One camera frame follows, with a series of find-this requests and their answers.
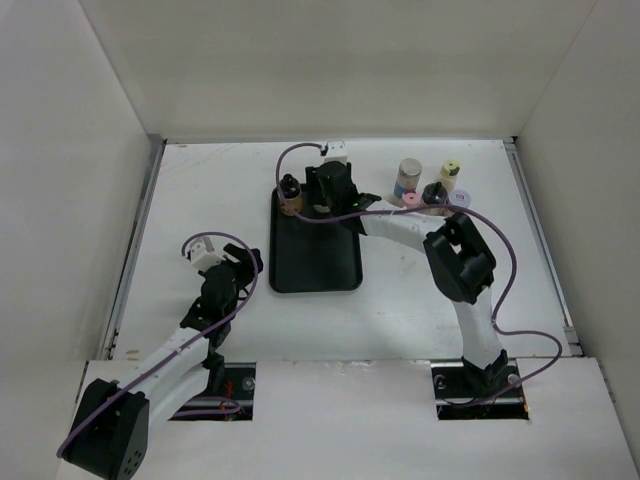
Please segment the black knob spice bottle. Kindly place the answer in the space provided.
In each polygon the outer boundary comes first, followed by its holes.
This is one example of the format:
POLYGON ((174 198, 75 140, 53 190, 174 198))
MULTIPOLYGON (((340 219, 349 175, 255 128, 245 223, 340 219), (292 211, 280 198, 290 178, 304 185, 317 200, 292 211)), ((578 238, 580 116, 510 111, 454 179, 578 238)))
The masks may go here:
POLYGON ((285 216, 294 216, 300 213, 303 207, 303 197, 300 182, 291 174, 287 173, 279 182, 282 192, 280 198, 280 211, 285 216))

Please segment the pink cap spice bottle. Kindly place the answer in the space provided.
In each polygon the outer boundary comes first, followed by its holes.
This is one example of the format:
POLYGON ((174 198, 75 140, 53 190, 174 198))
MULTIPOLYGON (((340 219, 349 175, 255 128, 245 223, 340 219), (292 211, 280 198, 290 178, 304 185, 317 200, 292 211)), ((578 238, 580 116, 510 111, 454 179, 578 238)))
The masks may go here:
POLYGON ((418 208, 421 205, 421 195, 414 191, 406 191, 403 193, 402 205, 406 209, 418 208))

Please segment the silver lid blue label jar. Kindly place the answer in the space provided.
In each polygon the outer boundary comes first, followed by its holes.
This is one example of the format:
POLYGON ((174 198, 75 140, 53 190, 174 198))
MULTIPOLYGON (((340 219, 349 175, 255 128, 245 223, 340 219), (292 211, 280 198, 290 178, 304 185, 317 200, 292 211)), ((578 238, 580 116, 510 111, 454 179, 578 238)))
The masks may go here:
POLYGON ((422 173, 422 164, 414 158, 403 159, 398 166, 393 195, 401 200, 406 192, 415 192, 422 173))

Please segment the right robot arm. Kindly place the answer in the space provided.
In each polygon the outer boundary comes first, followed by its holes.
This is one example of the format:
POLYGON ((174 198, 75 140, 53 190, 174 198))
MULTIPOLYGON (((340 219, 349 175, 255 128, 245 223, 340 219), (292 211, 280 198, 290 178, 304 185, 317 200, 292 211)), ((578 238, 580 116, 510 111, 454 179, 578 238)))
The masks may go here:
POLYGON ((426 255, 435 286, 456 312, 463 342, 464 384, 489 394, 508 363, 491 320, 496 259, 465 213, 427 216, 393 207, 382 197, 357 190, 351 165, 328 161, 305 169, 310 203, 329 212, 347 230, 382 238, 426 255))

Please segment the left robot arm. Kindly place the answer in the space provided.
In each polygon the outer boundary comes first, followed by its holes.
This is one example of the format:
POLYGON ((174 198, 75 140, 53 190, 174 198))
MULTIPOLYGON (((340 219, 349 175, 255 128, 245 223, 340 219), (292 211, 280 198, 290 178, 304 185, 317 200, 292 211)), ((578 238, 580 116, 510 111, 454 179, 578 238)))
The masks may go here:
POLYGON ((171 419, 227 419, 245 407, 224 387, 218 349, 254 293, 264 264, 258 249, 229 236, 216 251, 203 234, 182 253, 203 278, 170 338, 127 375, 96 379, 81 396, 59 459, 100 479, 130 479, 155 427, 171 419))

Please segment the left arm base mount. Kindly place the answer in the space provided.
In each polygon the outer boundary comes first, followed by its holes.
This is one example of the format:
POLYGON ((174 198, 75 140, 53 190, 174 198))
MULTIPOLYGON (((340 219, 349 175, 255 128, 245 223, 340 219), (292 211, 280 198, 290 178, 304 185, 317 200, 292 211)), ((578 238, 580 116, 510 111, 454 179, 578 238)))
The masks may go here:
POLYGON ((251 421, 254 411, 257 364, 227 362, 211 353, 203 362, 209 378, 205 389, 172 417, 173 421, 251 421))

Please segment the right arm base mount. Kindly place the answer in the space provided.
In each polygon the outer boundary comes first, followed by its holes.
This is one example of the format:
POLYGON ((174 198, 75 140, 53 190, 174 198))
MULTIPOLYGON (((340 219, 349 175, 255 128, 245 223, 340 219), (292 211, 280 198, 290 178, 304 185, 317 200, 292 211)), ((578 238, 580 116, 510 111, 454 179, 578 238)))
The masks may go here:
POLYGON ((507 364, 492 387, 473 386, 461 362, 431 365, 436 414, 442 421, 525 420, 528 406, 521 386, 490 400, 495 393, 519 380, 515 361, 507 364))

